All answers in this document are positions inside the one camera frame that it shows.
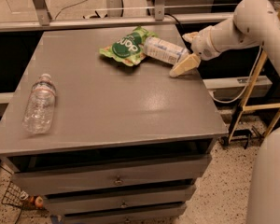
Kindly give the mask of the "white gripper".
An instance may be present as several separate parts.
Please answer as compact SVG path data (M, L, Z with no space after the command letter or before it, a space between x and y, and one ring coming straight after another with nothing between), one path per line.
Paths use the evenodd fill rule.
M201 60L209 61L222 53L222 31L215 26L208 26L199 33L183 34L182 38L191 43L191 49L195 54L192 53L180 63L175 64L169 73L170 77L179 77L198 67Z

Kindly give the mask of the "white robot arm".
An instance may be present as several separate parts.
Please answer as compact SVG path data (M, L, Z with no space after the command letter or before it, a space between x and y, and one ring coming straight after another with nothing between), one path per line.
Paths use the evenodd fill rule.
M268 0L242 0L233 16L199 32L183 35L194 63L170 71L178 77L229 49L260 46L280 76L280 20ZM264 138L251 177L246 224L280 224L280 127Z

